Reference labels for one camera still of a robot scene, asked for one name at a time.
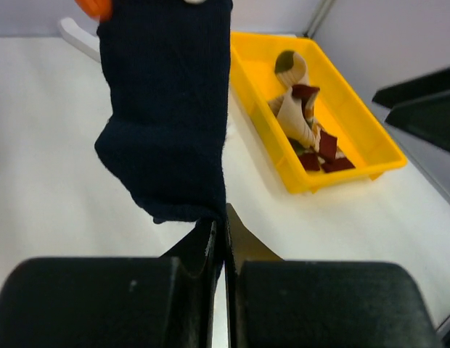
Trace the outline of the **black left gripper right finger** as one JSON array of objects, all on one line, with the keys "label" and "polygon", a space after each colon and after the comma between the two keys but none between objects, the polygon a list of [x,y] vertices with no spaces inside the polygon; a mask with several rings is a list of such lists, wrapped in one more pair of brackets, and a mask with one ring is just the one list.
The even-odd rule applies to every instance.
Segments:
[{"label": "black left gripper right finger", "polygon": [[390,262],[284,260],[226,208],[230,347],[440,347],[420,290]]}]

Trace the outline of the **navy santa sock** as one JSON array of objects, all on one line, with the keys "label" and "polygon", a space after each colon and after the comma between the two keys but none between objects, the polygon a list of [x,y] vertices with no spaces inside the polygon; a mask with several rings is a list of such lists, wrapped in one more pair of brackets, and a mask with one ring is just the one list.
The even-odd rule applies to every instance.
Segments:
[{"label": "navy santa sock", "polygon": [[223,220],[232,3],[112,7],[97,30],[112,105],[100,161],[156,220]]}]

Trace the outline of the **pink round clip hanger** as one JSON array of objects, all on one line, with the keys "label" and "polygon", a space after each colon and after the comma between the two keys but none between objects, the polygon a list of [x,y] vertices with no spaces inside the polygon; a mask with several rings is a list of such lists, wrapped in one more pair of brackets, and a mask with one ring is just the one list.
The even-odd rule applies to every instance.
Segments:
[{"label": "pink round clip hanger", "polygon": [[145,7],[148,9],[162,6],[169,8],[170,5],[176,6],[179,1],[75,1],[81,10],[90,18],[100,22],[108,21],[116,7],[123,5],[133,5],[135,7]]}]

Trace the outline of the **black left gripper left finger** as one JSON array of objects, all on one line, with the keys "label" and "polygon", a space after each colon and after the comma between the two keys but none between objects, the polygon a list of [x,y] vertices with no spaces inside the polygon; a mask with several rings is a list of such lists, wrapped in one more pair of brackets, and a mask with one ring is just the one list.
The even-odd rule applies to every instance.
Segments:
[{"label": "black left gripper left finger", "polygon": [[0,291],[0,347],[209,347],[218,228],[159,257],[35,257]]}]

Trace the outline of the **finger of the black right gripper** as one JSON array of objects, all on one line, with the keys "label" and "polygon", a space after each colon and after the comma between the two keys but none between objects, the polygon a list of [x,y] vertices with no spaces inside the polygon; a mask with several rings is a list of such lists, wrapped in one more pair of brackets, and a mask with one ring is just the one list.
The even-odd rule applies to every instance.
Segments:
[{"label": "finger of the black right gripper", "polygon": [[450,153],[450,67],[376,91],[385,122]]}]

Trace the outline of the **beige maroon striped sock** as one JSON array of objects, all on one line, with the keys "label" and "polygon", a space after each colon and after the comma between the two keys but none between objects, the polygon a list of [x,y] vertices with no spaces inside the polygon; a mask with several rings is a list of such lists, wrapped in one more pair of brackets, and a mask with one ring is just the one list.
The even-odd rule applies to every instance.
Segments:
[{"label": "beige maroon striped sock", "polygon": [[283,51],[275,62],[274,74],[286,91],[268,102],[273,115],[288,138],[305,148],[314,147],[314,107],[320,88],[309,84],[305,59],[296,51]]}]

